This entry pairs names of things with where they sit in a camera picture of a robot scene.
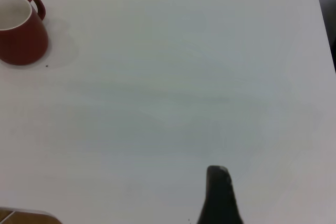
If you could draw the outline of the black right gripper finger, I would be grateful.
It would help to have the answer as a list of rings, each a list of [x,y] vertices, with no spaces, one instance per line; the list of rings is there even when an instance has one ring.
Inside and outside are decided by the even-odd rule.
[[[243,224],[239,214],[233,183],[224,166],[207,168],[206,194],[198,223]]]

